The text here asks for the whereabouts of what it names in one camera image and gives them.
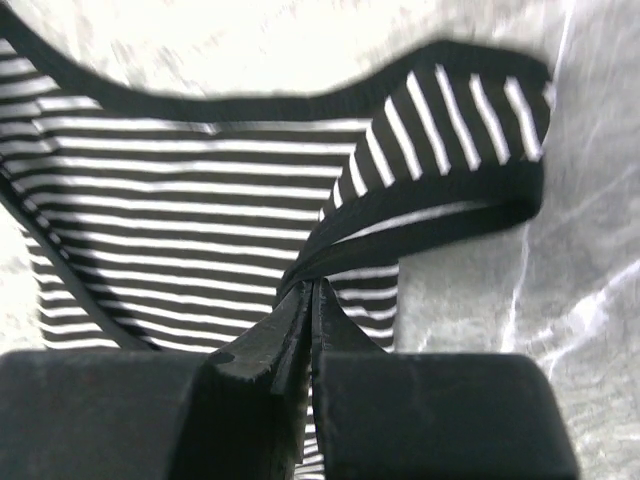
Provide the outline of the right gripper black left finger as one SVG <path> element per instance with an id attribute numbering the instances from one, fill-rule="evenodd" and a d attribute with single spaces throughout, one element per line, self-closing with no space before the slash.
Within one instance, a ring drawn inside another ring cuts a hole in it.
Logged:
<path id="1" fill-rule="evenodd" d="M 310 288 L 209 355 L 1 359 L 5 479 L 288 479 L 301 455 Z"/>

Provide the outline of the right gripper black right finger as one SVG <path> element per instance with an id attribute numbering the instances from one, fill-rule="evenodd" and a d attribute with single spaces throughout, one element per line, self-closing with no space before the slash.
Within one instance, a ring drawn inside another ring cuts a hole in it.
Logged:
<path id="1" fill-rule="evenodd" d="M 313 410 L 329 479 L 576 479 L 556 397 L 519 354 L 394 354 L 313 285 Z"/>

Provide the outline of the striped tank tops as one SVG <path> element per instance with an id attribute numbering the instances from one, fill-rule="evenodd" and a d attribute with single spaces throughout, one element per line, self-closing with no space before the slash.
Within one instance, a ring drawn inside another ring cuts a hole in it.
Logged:
<path id="1" fill-rule="evenodd" d="M 553 85 L 513 50 L 439 40 L 311 97 L 150 95 L 1 7 L 1 202 L 40 288 L 44 352 L 212 354 L 310 288 L 288 479 L 329 479 L 313 285 L 394 353 L 399 261 L 534 217 Z"/>

